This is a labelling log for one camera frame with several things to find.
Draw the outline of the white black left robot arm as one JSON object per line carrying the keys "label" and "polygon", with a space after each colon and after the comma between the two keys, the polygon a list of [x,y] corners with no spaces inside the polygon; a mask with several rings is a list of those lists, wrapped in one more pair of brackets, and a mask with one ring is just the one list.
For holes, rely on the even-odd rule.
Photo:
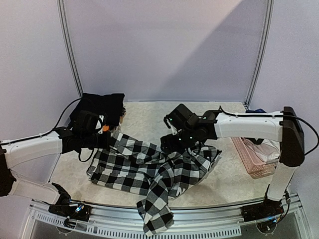
{"label": "white black left robot arm", "polygon": [[30,138],[6,140],[0,144],[0,195],[13,195],[54,205],[63,216],[74,212],[68,193],[58,184],[32,181],[13,171],[13,168],[49,155],[72,151],[108,149],[110,131],[106,129],[107,115],[80,111],[71,128],[56,127],[45,134]]}

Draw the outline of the black white checked shirt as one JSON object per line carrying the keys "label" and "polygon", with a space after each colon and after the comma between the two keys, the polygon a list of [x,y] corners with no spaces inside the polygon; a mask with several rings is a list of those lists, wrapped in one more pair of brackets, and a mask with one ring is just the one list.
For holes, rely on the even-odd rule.
{"label": "black white checked shirt", "polygon": [[166,231],[174,223],[169,199],[202,181],[220,159],[213,146],[196,144],[183,153],[165,154],[160,147],[115,132],[109,149],[98,149],[87,176],[97,185],[121,190],[143,199],[137,209],[147,237]]}

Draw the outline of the black t-shirt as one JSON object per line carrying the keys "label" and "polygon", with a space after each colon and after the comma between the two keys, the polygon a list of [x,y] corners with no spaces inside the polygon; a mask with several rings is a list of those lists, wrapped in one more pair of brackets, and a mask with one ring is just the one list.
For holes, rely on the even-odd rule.
{"label": "black t-shirt", "polygon": [[109,95],[96,95],[83,93],[82,99],[77,104],[73,112],[70,114],[69,126],[73,126],[80,111],[89,111],[97,115],[104,115],[109,108],[124,106],[125,94],[124,93],[112,93]]}

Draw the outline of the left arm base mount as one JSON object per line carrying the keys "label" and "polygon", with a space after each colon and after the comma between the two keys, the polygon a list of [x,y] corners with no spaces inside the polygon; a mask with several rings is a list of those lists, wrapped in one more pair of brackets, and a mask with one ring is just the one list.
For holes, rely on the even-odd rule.
{"label": "left arm base mount", "polygon": [[88,222],[92,207],[83,202],[71,202],[70,195],[59,184],[52,183],[58,190],[59,198],[54,205],[50,205],[48,211],[52,214],[69,218],[71,220],[80,220]]}

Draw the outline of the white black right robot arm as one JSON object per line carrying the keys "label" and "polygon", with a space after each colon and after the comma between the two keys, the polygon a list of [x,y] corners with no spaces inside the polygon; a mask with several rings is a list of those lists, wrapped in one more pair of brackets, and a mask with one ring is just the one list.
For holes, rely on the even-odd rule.
{"label": "white black right robot arm", "polygon": [[172,130],[161,137],[161,150],[167,154],[184,152],[208,139],[241,137],[280,142],[280,155],[266,200],[258,205],[258,213],[268,217],[277,209],[295,170],[305,160],[304,132],[293,108],[284,107],[272,113],[228,113],[223,109],[208,110],[201,117],[184,104],[164,117]]}

